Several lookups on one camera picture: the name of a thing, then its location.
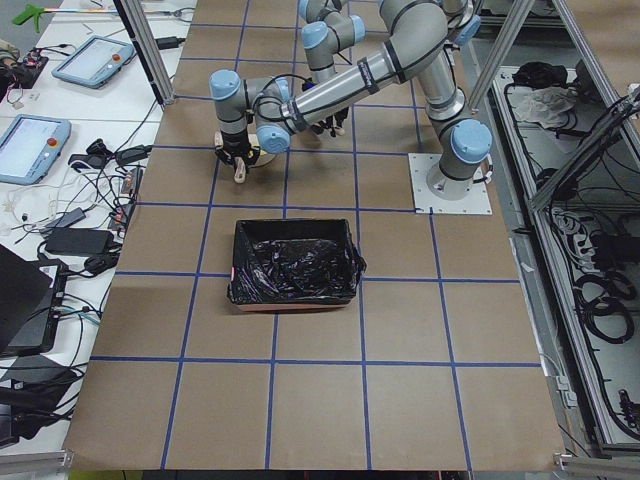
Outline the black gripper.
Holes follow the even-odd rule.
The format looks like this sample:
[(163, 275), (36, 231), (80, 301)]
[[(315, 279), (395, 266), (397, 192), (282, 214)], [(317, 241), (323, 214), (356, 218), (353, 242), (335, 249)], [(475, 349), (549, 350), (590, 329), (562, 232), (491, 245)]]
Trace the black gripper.
[(324, 132), (328, 132), (329, 133), (330, 128), (332, 126), (340, 126), (340, 127), (342, 127), (344, 129), (343, 124), (344, 124), (345, 120), (348, 118), (348, 115), (349, 115), (349, 108), (344, 108), (344, 109), (336, 112), (335, 114), (326, 117), (324, 120), (314, 123), (310, 127), (310, 129), (316, 135), (321, 135)]
[(230, 166), (236, 166), (236, 160), (241, 159), (251, 167), (260, 157), (260, 147), (252, 145), (247, 129), (237, 133), (216, 131), (214, 151), (219, 161)]

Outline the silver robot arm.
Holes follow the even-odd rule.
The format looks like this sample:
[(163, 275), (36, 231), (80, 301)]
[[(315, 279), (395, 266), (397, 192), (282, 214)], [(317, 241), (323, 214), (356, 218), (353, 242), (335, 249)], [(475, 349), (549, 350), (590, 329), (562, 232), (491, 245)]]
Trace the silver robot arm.
[(345, 4), (346, 1), (298, 2), (298, 14), (307, 22), (301, 30), (301, 39), (311, 75), (303, 80), (303, 92), (336, 76), (334, 56), (366, 36), (359, 16), (341, 13)]
[(209, 79), (219, 130), (217, 159), (245, 172), (262, 153), (277, 155), (293, 135), (341, 126), (345, 111), (390, 84), (417, 79), (427, 101), (428, 119), (442, 147), (434, 167), (437, 180), (467, 184), (489, 154), (492, 135), (471, 118), (465, 94), (454, 79), (446, 41), (462, 46), (480, 19), (471, 1), (381, 1), (378, 11), (388, 38), (349, 69), (337, 72), (334, 57), (363, 41), (363, 20), (345, 16), (342, 1), (301, 1), (301, 39), (311, 84), (291, 93), (287, 77), (243, 79), (218, 70)]

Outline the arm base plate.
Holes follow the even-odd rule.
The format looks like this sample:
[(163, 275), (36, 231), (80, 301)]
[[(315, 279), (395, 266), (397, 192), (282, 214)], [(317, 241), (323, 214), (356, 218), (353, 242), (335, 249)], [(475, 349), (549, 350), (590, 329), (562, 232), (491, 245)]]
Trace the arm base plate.
[(440, 169), (440, 154), (409, 153), (414, 211), (434, 215), (493, 214), (488, 188), (480, 168), (472, 179), (457, 181)]

